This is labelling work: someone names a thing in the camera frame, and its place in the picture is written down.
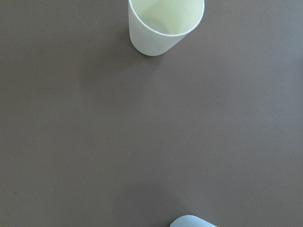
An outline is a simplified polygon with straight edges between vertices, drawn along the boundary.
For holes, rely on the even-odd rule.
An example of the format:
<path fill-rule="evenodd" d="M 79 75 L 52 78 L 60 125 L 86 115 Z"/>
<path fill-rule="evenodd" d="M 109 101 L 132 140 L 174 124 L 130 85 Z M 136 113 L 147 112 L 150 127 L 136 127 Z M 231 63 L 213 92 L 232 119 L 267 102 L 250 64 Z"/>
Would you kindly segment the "blue plastic cup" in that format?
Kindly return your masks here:
<path fill-rule="evenodd" d="M 175 219 L 169 227 L 216 227 L 214 224 L 207 222 L 193 215 L 184 215 Z"/>

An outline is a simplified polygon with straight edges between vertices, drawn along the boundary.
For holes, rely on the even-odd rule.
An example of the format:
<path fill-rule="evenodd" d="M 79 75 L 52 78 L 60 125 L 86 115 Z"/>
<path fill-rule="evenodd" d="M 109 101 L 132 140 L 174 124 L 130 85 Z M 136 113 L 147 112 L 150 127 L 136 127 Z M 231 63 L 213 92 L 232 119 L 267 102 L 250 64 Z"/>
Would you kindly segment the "cream plastic cup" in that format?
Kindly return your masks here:
<path fill-rule="evenodd" d="M 204 10 L 204 0 L 129 0 L 131 43 L 147 56 L 162 55 L 199 25 Z"/>

